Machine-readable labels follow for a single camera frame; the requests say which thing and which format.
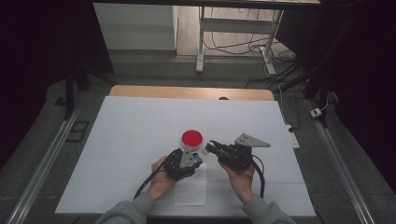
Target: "human hand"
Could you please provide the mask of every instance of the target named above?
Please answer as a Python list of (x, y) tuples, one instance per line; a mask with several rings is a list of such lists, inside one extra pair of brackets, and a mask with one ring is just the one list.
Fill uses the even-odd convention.
[(246, 170), (236, 172), (221, 161), (219, 161), (219, 164), (227, 172), (228, 177), (230, 178), (231, 187), (233, 187), (233, 191), (235, 191), (236, 196), (243, 204), (248, 203), (254, 197), (251, 189), (254, 167), (250, 165)]
[[(166, 159), (166, 156), (163, 156), (158, 161), (151, 164), (151, 172), (155, 172), (157, 168), (163, 163)], [(154, 200), (161, 198), (164, 194), (166, 194), (169, 190), (173, 188), (176, 184), (176, 180), (172, 179), (168, 176), (168, 174), (162, 170), (158, 172), (151, 180), (151, 185), (148, 189), (148, 194)]]

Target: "table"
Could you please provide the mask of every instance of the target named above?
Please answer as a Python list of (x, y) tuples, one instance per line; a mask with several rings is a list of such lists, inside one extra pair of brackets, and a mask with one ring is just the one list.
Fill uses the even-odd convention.
[[(314, 216), (278, 103), (270, 91), (116, 86), (104, 100), (56, 209), (57, 214), (101, 214), (128, 200), (149, 176), (149, 166), (181, 147), (188, 129), (232, 144), (241, 133), (271, 144), (253, 148), (264, 163), (265, 200), (290, 216)], [(154, 217), (244, 217), (217, 157), (198, 151), (196, 175), (177, 182), (150, 210)], [(258, 192), (260, 179), (253, 179)]]

